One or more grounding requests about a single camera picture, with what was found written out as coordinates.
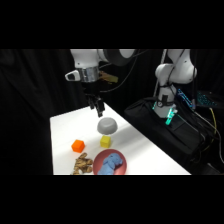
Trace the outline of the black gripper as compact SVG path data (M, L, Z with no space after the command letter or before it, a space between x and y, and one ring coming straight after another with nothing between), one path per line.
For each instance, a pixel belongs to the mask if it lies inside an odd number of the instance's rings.
M95 101L93 98L97 98L100 94L99 82L98 81L83 82L82 86L83 86L85 95L88 97L88 103L89 103L90 109L93 110L95 108ZM104 107L104 102L101 98L98 98L96 101L96 109L97 109L98 116L102 117L105 107Z

